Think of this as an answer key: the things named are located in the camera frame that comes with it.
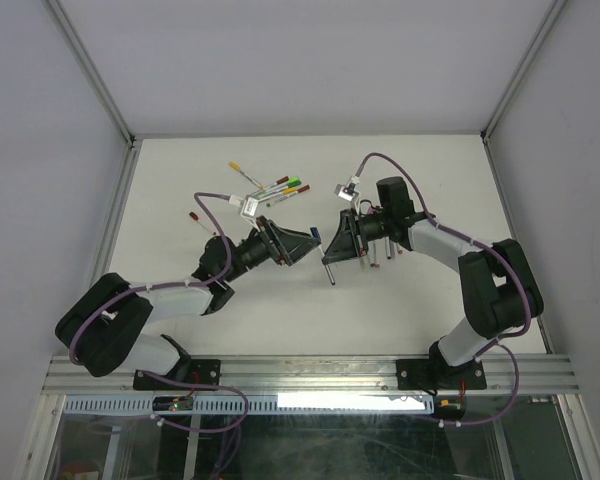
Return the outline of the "blue pen cap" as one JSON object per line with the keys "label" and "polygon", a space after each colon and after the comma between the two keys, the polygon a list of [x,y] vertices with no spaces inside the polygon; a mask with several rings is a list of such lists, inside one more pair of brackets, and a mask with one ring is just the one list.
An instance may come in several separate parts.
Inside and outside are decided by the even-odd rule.
{"label": "blue pen cap", "polygon": [[318,241],[320,241],[320,240],[321,240],[321,237],[320,237],[319,231],[318,231],[318,229],[317,229],[316,227],[311,227],[311,228],[310,228],[310,232],[311,232],[311,235],[312,235],[312,236],[313,236],[315,239],[317,239]]}

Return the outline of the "red capped pen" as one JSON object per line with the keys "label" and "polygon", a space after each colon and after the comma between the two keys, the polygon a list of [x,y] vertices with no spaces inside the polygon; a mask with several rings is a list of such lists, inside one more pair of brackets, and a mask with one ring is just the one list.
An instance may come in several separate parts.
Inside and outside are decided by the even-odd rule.
{"label": "red capped pen", "polygon": [[201,226],[201,227],[202,227],[202,228],[203,228],[203,229],[204,229],[206,232],[208,232],[210,235],[212,235],[212,236],[216,236],[216,235],[217,235],[216,229],[215,229],[213,226],[208,226],[208,225],[207,225],[207,224],[206,224],[206,223],[205,223],[205,222],[204,222],[204,221],[203,221],[203,220],[200,218],[200,216],[199,216],[197,213],[195,213],[195,212],[193,212],[193,211],[190,211],[190,212],[189,212],[189,217],[190,217],[190,218],[191,218],[191,219],[192,219],[194,222],[196,222],[196,223],[197,223],[199,226]]}

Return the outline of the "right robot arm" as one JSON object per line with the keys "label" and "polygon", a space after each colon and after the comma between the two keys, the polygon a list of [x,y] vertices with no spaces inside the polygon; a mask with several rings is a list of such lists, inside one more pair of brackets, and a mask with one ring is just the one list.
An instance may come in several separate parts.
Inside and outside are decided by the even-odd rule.
{"label": "right robot arm", "polygon": [[363,259],[373,242],[386,240],[426,255],[456,272],[464,316],[456,327],[429,348],[424,360],[396,363],[401,389],[434,393],[456,389],[478,367],[478,358],[496,341],[526,329],[542,313],[544,303],[521,245],[513,239],[485,243],[440,224],[417,209],[401,177],[377,182],[380,204],[360,211],[356,177],[339,184],[336,195],[347,201],[339,224],[322,255],[322,263]]}

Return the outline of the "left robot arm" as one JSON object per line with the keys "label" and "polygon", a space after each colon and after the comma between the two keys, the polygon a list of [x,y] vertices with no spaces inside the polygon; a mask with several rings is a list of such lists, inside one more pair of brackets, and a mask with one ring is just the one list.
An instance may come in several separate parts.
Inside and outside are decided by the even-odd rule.
{"label": "left robot arm", "polygon": [[216,235],[205,245],[193,274],[181,281],[134,286],[117,273],[103,275],[65,313],[56,338],[74,364],[94,378],[119,368],[142,379],[181,388],[198,380],[193,357],[169,334],[149,334],[151,323],[208,316],[233,297],[232,281],[271,260],[292,266],[321,244],[314,232],[281,228],[264,216],[239,243]]}

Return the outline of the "dark red capped marker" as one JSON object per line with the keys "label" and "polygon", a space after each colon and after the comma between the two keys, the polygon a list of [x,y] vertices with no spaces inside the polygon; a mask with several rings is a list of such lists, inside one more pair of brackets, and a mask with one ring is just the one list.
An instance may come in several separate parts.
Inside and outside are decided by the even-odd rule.
{"label": "dark red capped marker", "polygon": [[309,185],[300,186],[300,187],[298,187],[298,190],[296,192],[294,192],[294,193],[291,193],[291,194],[286,195],[286,196],[281,196],[281,197],[278,197],[278,198],[274,198],[273,200],[268,201],[266,203],[266,206],[267,207],[272,207],[272,206],[274,206],[276,204],[279,204],[279,203],[281,203],[281,202],[283,202],[283,201],[285,201],[287,199],[290,199],[290,198],[292,198],[294,196],[300,195],[300,194],[308,191],[309,189],[310,189]]}

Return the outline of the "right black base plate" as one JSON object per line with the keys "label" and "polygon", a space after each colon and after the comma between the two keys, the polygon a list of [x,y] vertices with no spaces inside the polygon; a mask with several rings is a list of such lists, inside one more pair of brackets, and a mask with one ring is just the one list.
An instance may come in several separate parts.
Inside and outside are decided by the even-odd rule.
{"label": "right black base plate", "polygon": [[438,392],[487,389],[483,366],[475,360],[450,367],[429,358],[398,359],[395,366],[399,390]]}

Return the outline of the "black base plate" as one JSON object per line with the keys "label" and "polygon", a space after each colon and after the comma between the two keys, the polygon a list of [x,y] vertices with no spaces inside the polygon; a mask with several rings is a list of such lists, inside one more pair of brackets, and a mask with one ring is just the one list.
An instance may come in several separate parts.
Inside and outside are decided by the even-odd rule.
{"label": "black base plate", "polygon": [[398,359],[395,366],[399,390],[438,392],[487,389],[483,366],[475,360],[450,367],[429,358]]}
{"label": "black base plate", "polygon": [[146,372],[136,371],[132,387],[135,391],[189,391],[193,384],[218,386],[221,365],[220,359],[192,357],[181,373],[166,376],[168,382]]}

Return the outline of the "aluminium front rail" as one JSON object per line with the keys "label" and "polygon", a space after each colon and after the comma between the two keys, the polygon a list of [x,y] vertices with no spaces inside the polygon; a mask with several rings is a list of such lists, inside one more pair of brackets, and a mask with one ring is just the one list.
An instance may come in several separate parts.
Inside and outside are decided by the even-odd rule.
{"label": "aluminium front rail", "polygon": [[481,364],[460,374],[458,380],[434,385],[414,369],[422,355],[407,356],[221,356],[219,368],[199,373],[203,382],[237,388],[248,394],[341,391],[351,393],[428,392],[455,394],[462,387],[472,395],[508,395],[519,372],[518,393],[523,396],[578,394],[569,358],[554,354],[505,353],[482,358]]}

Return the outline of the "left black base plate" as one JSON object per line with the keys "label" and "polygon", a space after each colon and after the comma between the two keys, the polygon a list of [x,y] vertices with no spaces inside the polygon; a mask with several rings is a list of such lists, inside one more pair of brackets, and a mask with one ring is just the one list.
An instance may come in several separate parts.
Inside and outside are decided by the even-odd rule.
{"label": "left black base plate", "polygon": [[192,357],[181,373],[166,376],[168,382],[146,372],[136,371],[132,387],[135,391],[189,391],[193,384],[218,386],[221,365],[220,359]]}

